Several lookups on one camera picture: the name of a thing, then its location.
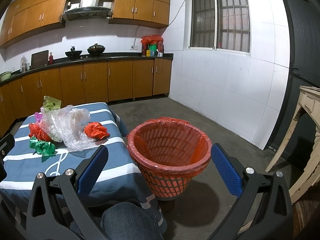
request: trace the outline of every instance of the crumpled green plastic bag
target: crumpled green plastic bag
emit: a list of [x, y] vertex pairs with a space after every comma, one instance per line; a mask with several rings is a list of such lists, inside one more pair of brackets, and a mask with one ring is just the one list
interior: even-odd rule
[[49, 96], [44, 96], [43, 109], [45, 114], [47, 112], [50, 112], [52, 110], [57, 110], [60, 108], [61, 108], [61, 100], [58, 100]]
[[43, 156], [52, 156], [56, 150], [56, 146], [52, 142], [39, 141], [34, 136], [29, 141], [29, 147]]

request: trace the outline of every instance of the window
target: window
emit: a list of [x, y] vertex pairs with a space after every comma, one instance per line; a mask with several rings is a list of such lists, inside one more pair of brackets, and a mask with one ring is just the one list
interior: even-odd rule
[[248, 0], [191, 0], [190, 47], [250, 50]]

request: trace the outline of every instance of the crumpled red plastic bag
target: crumpled red plastic bag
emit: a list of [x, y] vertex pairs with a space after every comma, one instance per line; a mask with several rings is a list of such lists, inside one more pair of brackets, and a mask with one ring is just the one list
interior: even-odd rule
[[99, 122], [89, 123], [84, 128], [84, 132], [89, 138], [99, 138], [100, 140], [104, 137], [110, 136], [110, 133], [107, 132], [107, 128]]
[[39, 141], [51, 142], [51, 138], [36, 123], [29, 124], [29, 137], [35, 136]]
[[163, 38], [160, 35], [143, 36], [141, 43], [143, 44], [157, 44], [159, 41], [163, 42]]

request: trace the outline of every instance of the range hood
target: range hood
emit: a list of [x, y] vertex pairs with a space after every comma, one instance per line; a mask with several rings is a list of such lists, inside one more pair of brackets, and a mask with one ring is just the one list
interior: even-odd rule
[[66, 21], [111, 17], [111, 8], [98, 6], [99, 0], [81, 0], [79, 8], [74, 8], [62, 14]]

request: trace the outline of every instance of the jeans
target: jeans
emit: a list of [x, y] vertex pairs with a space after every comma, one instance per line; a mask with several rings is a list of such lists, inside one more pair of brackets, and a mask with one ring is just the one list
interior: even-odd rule
[[[112, 240], [163, 240], [156, 216], [130, 202], [118, 203], [95, 219]], [[70, 229], [82, 236], [74, 221]]]

